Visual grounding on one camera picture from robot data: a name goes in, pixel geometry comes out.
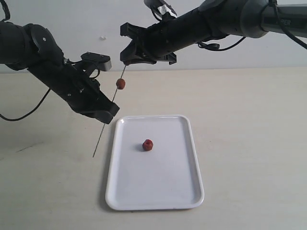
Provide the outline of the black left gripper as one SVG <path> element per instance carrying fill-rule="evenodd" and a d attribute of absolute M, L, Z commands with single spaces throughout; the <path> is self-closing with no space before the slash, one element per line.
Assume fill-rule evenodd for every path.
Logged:
<path fill-rule="evenodd" d="M 52 74 L 49 88 L 78 114 L 110 124 L 119 107 L 100 91 L 96 77 L 91 77 L 93 72 L 83 70 L 81 61 L 64 59 L 59 72 Z"/>

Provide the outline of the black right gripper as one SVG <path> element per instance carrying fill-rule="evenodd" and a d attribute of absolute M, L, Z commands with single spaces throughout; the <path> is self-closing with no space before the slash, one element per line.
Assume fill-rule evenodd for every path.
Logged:
<path fill-rule="evenodd" d="M 166 61 L 176 63 L 176 51 L 212 37 L 209 18 L 216 13 L 212 8 L 195 8 L 176 19 L 161 21 L 147 28 L 125 23 L 120 35 L 131 42 L 120 53 L 124 65 L 150 64 Z"/>

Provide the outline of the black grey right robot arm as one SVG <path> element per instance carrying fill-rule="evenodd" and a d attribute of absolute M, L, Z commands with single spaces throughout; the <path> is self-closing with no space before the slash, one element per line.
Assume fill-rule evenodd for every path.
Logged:
<path fill-rule="evenodd" d="M 120 61 L 132 64 L 175 64 L 176 51 L 196 44 L 219 52 L 217 40 L 230 35 L 261 38 L 268 32 L 287 35 L 302 47 L 307 35 L 307 7 L 304 4 L 279 5 L 275 0 L 206 0 L 199 7 L 178 16 L 164 0 L 147 0 L 157 23 L 139 27 L 125 23 L 121 36 L 131 39 L 120 53 Z"/>

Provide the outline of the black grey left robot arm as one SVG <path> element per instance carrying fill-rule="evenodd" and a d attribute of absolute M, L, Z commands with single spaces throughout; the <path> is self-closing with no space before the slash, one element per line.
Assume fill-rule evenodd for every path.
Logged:
<path fill-rule="evenodd" d="M 87 52 L 72 62 L 64 57 L 51 32 L 38 24 L 19 26 L 9 20 L 5 1 L 0 22 L 0 62 L 12 70 L 26 69 L 63 99 L 76 113 L 109 124 L 119 107 L 101 91 L 92 73 L 109 71 L 110 57 Z"/>

